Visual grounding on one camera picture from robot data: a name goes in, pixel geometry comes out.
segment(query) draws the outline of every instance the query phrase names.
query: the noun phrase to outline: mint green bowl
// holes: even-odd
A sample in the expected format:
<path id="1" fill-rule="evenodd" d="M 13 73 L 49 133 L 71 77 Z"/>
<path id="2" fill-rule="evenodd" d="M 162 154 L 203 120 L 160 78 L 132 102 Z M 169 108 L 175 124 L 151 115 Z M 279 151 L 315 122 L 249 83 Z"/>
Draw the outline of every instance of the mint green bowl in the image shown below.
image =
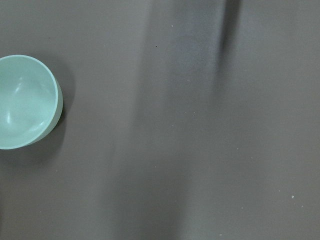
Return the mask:
<path id="1" fill-rule="evenodd" d="M 25 55 L 0 58 L 0 149 L 44 138 L 62 108 L 61 88 L 46 65 Z"/>

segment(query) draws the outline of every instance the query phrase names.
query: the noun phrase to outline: gray surface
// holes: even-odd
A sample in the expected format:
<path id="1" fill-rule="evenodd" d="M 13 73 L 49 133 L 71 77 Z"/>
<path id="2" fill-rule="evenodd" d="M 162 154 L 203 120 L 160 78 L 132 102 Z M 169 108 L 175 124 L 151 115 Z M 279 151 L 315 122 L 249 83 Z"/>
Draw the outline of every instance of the gray surface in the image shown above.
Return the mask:
<path id="1" fill-rule="evenodd" d="M 65 100 L 0 151 L 1 239 L 319 239 L 319 10 L 0 1 L 1 57 L 43 61 Z"/>

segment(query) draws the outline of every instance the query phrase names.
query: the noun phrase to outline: bowl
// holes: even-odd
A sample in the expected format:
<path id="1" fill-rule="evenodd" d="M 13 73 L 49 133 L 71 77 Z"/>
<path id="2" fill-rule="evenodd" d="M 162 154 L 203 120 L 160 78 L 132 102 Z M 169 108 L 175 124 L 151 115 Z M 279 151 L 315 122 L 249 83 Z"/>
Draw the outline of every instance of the bowl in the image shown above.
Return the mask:
<path id="1" fill-rule="evenodd" d="M 61 88 L 49 68 L 25 55 L 0 58 L 0 149 L 44 138 L 63 108 Z"/>

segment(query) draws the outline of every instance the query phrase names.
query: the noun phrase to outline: gray table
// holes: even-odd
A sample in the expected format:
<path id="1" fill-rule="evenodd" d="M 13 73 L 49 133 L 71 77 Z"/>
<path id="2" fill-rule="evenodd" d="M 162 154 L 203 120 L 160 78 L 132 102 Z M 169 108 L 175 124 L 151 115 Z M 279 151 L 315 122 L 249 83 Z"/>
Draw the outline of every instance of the gray table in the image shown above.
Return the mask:
<path id="1" fill-rule="evenodd" d="M 1 0 L 63 116 L 0 151 L 2 240 L 320 238 L 320 1 Z"/>

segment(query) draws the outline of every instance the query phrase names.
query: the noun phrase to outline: bowl rim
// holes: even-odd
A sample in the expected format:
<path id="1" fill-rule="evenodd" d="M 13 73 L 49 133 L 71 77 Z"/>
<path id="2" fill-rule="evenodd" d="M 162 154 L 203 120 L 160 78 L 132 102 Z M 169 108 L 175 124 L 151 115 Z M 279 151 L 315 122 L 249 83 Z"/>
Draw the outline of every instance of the bowl rim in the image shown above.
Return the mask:
<path id="1" fill-rule="evenodd" d="M 53 85 L 54 85 L 54 91 L 55 91 L 55 102 L 54 102 L 54 110 L 49 118 L 49 121 L 47 122 L 47 124 L 43 127 L 43 130 L 41 130 L 38 134 L 36 134 L 34 137 L 30 138 L 29 140 L 27 140 L 26 142 L 24 143 L 20 143 L 20 144 L 17 144 L 17 145 L 12 145 L 12 146 L 1 146 L 0 145 L 0 149 L 3 149 L 3 150 L 9 150 L 9 149 L 17 149 L 17 148 L 21 148 L 21 147 L 24 147 L 24 146 L 27 146 L 31 143 L 33 143 L 37 138 L 39 138 L 47 129 L 48 127 L 50 126 L 52 120 L 54 119 L 55 117 L 55 114 L 57 112 L 57 107 L 58 107 L 58 98 L 59 98 L 59 91 L 58 91 L 58 83 L 57 83 L 57 80 L 55 78 L 55 76 L 53 75 L 53 73 L 50 71 L 50 69 L 43 63 L 41 62 L 40 60 L 32 57 L 32 56 L 27 56 L 27 55 L 21 55 L 21 54 L 16 54 L 16 55 L 9 55 L 9 56 L 4 56 L 4 57 L 1 57 L 0 58 L 0 62 L 2 60 L 5 60 L 5 59 L 10 59 L 10 58 L 26 58 L 26 59 L 29 59 L 29 60 L 32 60 L 32 61 L 35 61 L 36 63 L 40 64 L 50 75 L 51 77 L 51 80 L 53 81 Z"/>

